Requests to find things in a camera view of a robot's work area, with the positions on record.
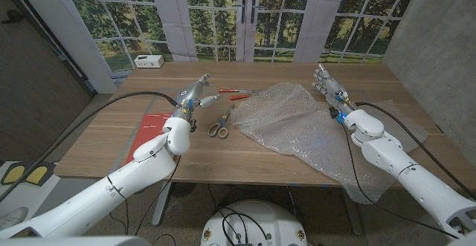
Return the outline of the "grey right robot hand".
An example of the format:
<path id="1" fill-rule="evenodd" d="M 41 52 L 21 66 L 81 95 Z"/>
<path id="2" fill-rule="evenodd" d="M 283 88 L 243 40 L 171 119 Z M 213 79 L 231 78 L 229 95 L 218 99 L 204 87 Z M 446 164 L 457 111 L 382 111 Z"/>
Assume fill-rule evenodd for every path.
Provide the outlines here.
<path id="1" fill-rule="evenodd" d="M 343 123 L 348 114 L 355 111 L 356 108 L 351 104 L 347 90 L 336 79 L 329 75 L 323 64 L 319 64 L 313 74 L 315 82 L 312 84 L 330 105 L 330 115 L 339 123 Z"/>

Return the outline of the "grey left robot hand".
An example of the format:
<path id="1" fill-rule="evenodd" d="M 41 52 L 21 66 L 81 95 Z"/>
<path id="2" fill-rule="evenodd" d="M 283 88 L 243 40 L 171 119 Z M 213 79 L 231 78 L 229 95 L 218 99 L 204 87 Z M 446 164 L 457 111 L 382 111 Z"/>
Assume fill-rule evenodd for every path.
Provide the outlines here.
<path id="1" fill-rule="evenodd" d="M 193 118 L 193 111 L 199 108 L 207 108 L 212 106 L 221 97 L 220 94 L 211 95 L 200 98 L 203 94 L 204 86 L 211 86 L 208 82 L 210 74 L 204 74 L 196 82 L 192 83 L 183 90 L 176 98 L 176 108 L 173 110 L 172 116 L 186 120 L 191 127 L 191 132 L 196 130 L 196 120 Z"/>

